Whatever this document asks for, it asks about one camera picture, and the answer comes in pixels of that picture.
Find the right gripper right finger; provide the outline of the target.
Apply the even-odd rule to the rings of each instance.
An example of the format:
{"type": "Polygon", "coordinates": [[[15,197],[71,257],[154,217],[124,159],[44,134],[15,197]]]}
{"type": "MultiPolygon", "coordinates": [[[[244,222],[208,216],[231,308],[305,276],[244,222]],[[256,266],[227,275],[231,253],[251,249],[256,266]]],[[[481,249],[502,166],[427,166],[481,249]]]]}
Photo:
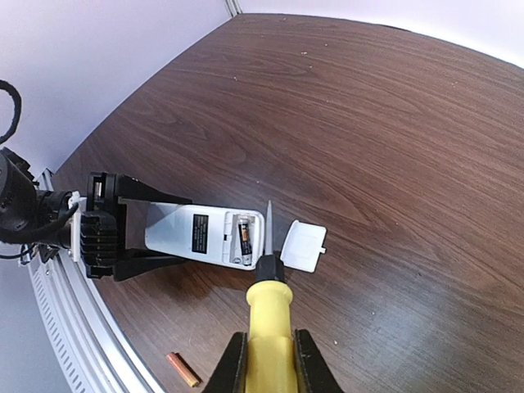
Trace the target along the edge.
{"type": "Polygon", "coordinates": [[[343,392],[313,337],[306,329],[294,331],[294,361],[299,392],[343,392]]]}

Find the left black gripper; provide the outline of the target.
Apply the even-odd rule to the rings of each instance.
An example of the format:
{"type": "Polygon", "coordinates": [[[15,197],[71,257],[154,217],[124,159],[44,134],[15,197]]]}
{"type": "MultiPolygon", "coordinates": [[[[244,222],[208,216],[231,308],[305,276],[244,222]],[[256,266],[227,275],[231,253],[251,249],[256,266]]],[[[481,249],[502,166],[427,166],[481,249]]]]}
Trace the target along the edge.
{"type": "Polygon", "coordinates": [[[87,210],[103,210],[116,217],[119,231],[118,258],[113,265],[112,277],[122,282],[155,269],[174,266],[187,262],[187,259],[159,251],[128,249],[125,250],[125,227],[127,206],[120,204],[119,198],[133,201],[191,205],[192,200],[157,190],[128,175],[118,175],[118,195],[116,174],[91,173],[88,179],[87,210]]]}

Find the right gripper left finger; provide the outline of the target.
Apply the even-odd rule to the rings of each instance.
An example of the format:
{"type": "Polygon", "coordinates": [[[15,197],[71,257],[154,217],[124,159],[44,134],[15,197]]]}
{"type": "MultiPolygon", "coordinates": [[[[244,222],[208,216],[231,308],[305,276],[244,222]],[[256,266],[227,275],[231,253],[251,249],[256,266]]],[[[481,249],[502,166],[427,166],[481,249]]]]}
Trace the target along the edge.
{"type": "Polygon", "coordinates": [[[235,332],[202,392],[244,393],[246,386],[247,350],[247,333],[235,332]]]}

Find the yellow handled screwdriver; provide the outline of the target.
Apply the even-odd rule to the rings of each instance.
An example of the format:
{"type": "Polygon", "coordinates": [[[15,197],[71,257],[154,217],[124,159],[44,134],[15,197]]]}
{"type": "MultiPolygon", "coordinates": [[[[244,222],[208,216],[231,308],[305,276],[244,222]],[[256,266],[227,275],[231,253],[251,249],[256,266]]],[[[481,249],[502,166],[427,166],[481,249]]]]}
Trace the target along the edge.
{"type": "Polygon", "coordinates": [[[296,392],[290,304],[283,262],[273,247],[273,207],[265,218],[263,255],[255,267],[255,284],[247,291],[250,325],[247,343],[246,392],[296,392]]]}

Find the orange battery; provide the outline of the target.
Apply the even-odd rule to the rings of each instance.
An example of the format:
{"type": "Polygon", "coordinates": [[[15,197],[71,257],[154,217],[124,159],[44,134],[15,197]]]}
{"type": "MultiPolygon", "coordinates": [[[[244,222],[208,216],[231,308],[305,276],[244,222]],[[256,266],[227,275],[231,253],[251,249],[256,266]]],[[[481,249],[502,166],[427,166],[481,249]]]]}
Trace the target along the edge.
{"type": "Polygon", "coordinates": [[[201,378],[192,370],[180,353],[170,352],[166,355],[166,359],[191,388],[198,387],[201,384],[201,378]]]}

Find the white remote control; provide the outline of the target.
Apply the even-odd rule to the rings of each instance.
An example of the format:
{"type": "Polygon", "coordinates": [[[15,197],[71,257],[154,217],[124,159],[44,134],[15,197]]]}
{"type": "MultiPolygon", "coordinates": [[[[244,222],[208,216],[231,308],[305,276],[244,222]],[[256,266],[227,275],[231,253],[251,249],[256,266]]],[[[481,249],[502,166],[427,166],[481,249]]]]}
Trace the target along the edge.
{"type": "Polygon", "coordinates": [[[151,251],[207,264],[251,271],[263,255],[265,218],[256,210],[152,202],[145,245],[151,251]],[[238,220],[250,223],[252,261],[242,264],[238,220]]]}

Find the white battery cover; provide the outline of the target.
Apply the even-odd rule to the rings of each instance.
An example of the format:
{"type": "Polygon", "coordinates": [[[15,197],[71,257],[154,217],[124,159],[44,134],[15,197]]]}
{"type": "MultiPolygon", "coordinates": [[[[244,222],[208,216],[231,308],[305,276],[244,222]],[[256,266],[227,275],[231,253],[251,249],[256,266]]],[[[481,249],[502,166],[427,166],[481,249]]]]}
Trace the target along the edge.
{"type": "Polygon", "coordinates": [[[284,266],[313,273],[320,256],[326,252],[323,246],[326,235],[323,226],[293,221],[282,246],[280,258],[284,266]]]}

